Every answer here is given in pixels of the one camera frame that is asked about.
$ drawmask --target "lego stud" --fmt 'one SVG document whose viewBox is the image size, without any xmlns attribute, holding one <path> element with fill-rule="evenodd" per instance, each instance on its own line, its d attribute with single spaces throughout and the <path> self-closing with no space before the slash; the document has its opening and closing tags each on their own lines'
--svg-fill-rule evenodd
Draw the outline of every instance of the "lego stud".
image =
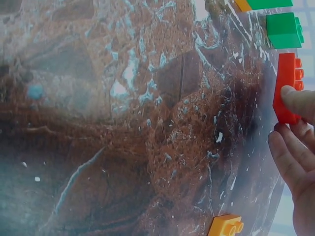
<svg viewBox="0 0 315 236">
<path fill-rule="evenodd" d="M 235 222 L 234 225 L 236 226 L 236 232 L 237 233 L 240 233 L 244 228 L 244 223 L 240 222 L 240 221 Z"/>
<path fill-rule="evenodd" d="M 231 224 L 226 225 L 223 233 L 226 236 L 234 236 L 236 234 L 236 226 Z"/>
<path fill-rule="evenodd" d="M 294 83 L 294 88 L 296 89 L 296 90 L 298 90 L 298 91 L 302 91 L 303 89 L 304 89 L 304 83 L 303 83 L 303 81 L 295 81 L 295 83 Z"/>
<path fill-rule="evenodd" d="M 302 71 L 295 70 L 295 80 L 301 80 L 302 79 Z"/>
<path fill-rule="evenodd" d="M 302 60 L 300 58 L 295 59 L 295 67 L 302 68 Z"/>
</svg>

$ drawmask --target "fingernail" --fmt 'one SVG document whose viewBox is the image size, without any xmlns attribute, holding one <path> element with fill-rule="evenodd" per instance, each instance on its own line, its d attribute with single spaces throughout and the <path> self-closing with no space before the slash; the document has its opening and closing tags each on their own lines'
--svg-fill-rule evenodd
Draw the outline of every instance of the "fingernail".
<svg viewBox="0 0 315 236">
<path fill-rule="evenodd" d="M 286 96 L 288 95 L 290 92 L 295 91 L 295 89 L 289 85 L 283 86 L 281 88 L 281 96 Z"/>
</svg>

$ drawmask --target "white speck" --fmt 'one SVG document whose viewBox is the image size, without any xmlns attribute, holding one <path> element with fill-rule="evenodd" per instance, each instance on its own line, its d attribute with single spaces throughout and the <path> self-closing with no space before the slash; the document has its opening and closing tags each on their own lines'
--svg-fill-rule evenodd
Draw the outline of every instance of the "white speck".
<svg viewBox="0 0 315 236">
<path fill-rule="evenodd" d="M 221 194 L 220 194 L 220 199 L 222 199 L 223 193 L 224 193 L 224 191 L 221 192 Z"/>
<path fill-rule="evenodd" d="M 220 133 L 219 133 L 219 136 L 218 136 L 218 138 L 217 138 L 217 140 L 216 140 L 216 143 L 221 143 L 222 138 L 223 138 L 223 134 L 220 132 Z"/>
<path fill-rule="evenodd" d="M 239 53 L 233 53 L 234 59 L 236 59 L 239 56 Z"/>
<path fill-rule="evenodd" d="M 235 181 L 236 181 L 236 177 L 235 177 L 234 180 L 233 180 L 233 183 L 232 183 L 232 186 L 231 186 L 230 190 L 233 190 L 233 188 L 234 188 L 234 184 L 235 184 Z"/>
<path fill-rule="evenodd" d="M 205 21 L 209 13 L 207 12 L 205 8 L 205 1 L 204 0 L 191 0 L 191 3 L 193 5 L 193 11 L 195 16 L 195 21 Z"/>
<path fill-rule="evenodd" d="M 257 236 L 260 233 L 261 229 L 258 229 L 254 232 L 252 232 L 252 236 Z"/>
<path fill-rule="evenodd" d="M 116 80 L 110 90 L 110 95 L 112 97 L 125 98 L 128 92 L 126 88 Z"/>
</svg>

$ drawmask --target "glossy surface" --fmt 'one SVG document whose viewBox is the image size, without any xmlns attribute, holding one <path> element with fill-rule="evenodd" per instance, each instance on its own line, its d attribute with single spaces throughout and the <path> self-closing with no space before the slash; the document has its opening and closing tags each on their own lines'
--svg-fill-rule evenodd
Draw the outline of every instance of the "glossy surface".
<svg viewBox="0 0 315 236">
<path fill-rule="evenodd" d="M 0 3 L 0 235 L 267 235 L 267 12 L 228 1 Z"/>
</svg>

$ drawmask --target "marble surface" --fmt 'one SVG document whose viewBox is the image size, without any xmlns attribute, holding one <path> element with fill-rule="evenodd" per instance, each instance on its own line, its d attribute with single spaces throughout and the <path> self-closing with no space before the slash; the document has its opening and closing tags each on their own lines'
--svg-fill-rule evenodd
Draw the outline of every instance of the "marble surface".
<svg viewBox="0 0 315 236">
<path fill-rule="evenodd" d="M 0 1 L 0 235 L 267 235 L 277 53 L 228 0 Z"/>
</svg>

